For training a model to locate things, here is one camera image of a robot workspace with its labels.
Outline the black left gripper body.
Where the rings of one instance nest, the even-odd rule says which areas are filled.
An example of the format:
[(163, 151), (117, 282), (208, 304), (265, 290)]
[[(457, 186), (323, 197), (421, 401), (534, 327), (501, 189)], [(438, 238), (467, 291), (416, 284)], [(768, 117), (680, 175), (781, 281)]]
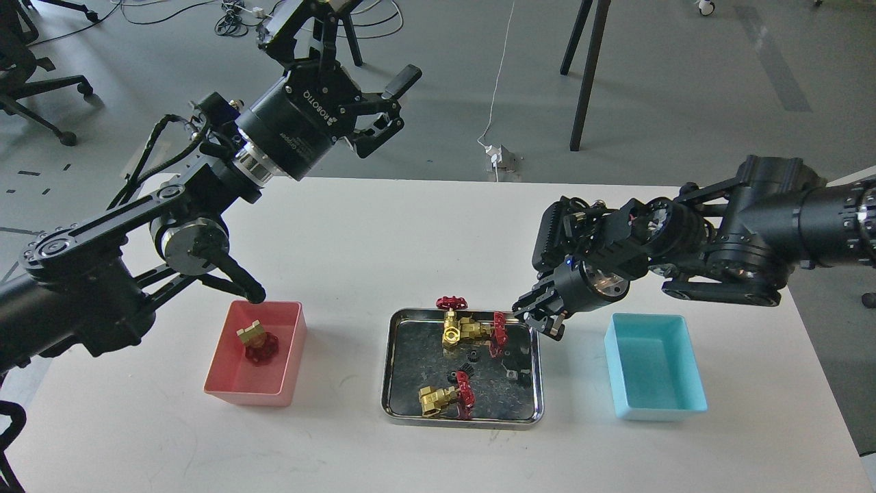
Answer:
[(338, 140), (353, 133), (357, 116), (340, 108), (360, 96), (359, 85), (341, 65), (323, 79), (315, 65), (290, 70), (235, 121), (245, 140), (241, 166), (259, 181), (269, 175), (300, 180)]

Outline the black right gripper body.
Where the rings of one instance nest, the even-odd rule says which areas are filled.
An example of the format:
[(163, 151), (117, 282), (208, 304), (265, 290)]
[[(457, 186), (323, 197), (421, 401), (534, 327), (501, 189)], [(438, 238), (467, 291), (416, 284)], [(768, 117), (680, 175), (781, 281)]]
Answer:
[(584, 262), (557, 266), (550, 275), (550, 283), (548, 291), (552, 295), (547, 311), (551, 315), (564, 313), (567, 318), (619, 302), (630, 290), (626, 279)]

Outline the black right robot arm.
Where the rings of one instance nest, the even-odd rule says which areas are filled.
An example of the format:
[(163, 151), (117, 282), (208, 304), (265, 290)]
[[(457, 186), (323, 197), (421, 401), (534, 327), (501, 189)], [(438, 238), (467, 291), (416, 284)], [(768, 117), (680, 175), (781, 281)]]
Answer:
[(534, 246), (537, 280), (513, 304), (560, 340), (579, 312), (622, 300), (632, 281), (664, 279), (675, 299), (773, 307), (797, 266), (874, 266), (874, 178), (828, 186), (799, 158), (750, 155), (735, 177), (619, 208), (561, 197)]

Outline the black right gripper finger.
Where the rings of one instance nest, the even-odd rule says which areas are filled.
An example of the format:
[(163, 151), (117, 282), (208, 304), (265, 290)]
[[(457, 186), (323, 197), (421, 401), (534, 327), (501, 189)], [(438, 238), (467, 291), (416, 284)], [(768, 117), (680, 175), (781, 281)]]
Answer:
[(532, 319), (540, 323), (557, 315), (557, 300), (556, 282), (551, 277), (544, 277), (516, 300), (512, 312), (521, 320)]
[(565, 333), (566, 312), (559, 314), (541, 313), (535, 316), (535, 329), (551, 340), (560, 341)]

